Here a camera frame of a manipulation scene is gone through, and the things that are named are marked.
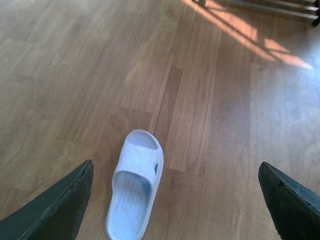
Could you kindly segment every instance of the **laminate floor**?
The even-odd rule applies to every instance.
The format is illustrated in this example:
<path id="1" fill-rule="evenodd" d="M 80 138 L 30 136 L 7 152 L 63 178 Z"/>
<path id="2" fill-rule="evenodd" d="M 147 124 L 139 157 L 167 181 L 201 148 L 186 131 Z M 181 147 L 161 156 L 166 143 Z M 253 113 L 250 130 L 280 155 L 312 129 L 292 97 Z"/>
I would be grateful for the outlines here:
<path id="1" fill-rule="evenodd" d="M 144 240 L 280 240 L 258 169 L 320 194 L 320 26 L 207 0 L 0 1 L 0 219 L 87 159 L 106 240 L 126 135 L 164 170 Z"/>

